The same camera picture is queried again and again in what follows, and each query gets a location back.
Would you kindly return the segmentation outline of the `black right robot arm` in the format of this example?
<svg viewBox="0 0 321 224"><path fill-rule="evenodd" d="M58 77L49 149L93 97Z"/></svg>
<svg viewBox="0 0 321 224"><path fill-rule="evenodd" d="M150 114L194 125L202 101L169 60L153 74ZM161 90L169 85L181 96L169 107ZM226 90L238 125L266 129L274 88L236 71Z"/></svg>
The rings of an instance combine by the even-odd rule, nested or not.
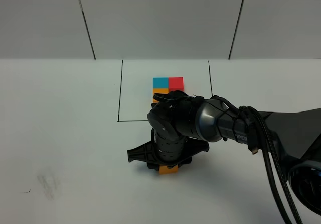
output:
<svg viewBox="0 0 321 224"><path fill-rule="evenodd" d="M300 202L320 213L320 109L298 113L251 112L226 99L156 93L147 115L151 140L128 150L129 161L148 168L182 166L209 150L210 142L233 140L251 152L274 147L281 173Z"/></svg>

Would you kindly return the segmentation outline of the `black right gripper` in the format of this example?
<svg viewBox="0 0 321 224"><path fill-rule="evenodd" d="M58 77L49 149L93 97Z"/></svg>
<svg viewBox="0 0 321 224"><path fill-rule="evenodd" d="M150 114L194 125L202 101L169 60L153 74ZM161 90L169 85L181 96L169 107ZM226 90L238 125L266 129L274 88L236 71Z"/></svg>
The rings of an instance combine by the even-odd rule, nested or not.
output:
<svg viewBox="0 0 321 224"><path fill-rule="evenodd" d="M192 157L200 152L209 151L209 143L186 136L176 140L162 138L156 130L151 130L151 140L127 151L128 161L142 161L149 169L180 168L190 164Z"/></svg>

